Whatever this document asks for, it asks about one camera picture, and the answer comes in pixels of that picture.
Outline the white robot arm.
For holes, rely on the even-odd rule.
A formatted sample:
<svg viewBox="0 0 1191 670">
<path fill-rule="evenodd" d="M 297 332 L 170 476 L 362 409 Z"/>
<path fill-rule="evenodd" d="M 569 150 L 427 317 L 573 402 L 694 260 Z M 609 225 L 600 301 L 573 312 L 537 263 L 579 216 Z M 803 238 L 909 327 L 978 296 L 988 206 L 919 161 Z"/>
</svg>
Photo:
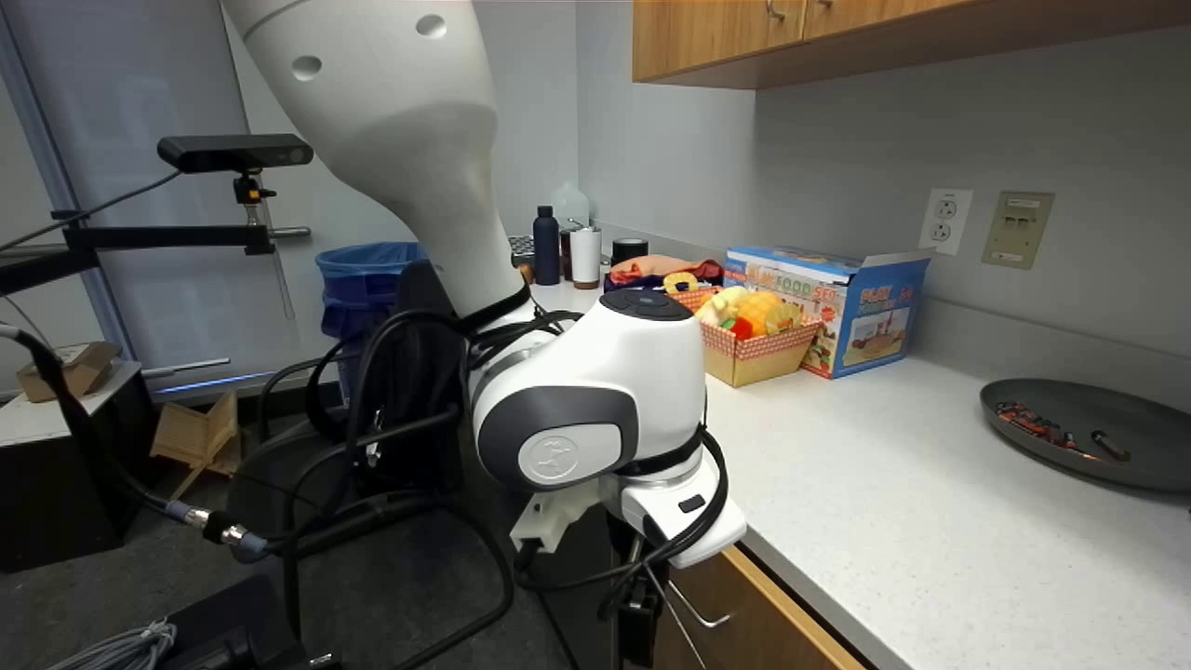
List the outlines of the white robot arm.
<svg viewBox="0 0 1191 670">
<path fill-rule="evenodd" d="M 495 83 L 474 0 L 222 0 L 293 131 L 396 213 L 474 342 L 469 420 L 526 506 L 512 548 L 552 549 L 604 506 L 651 563 L 698 565 L 743 536 L 708 431 L 698 319 L 609 289 L 552 327 L 493 196 Z"/>
</svg>

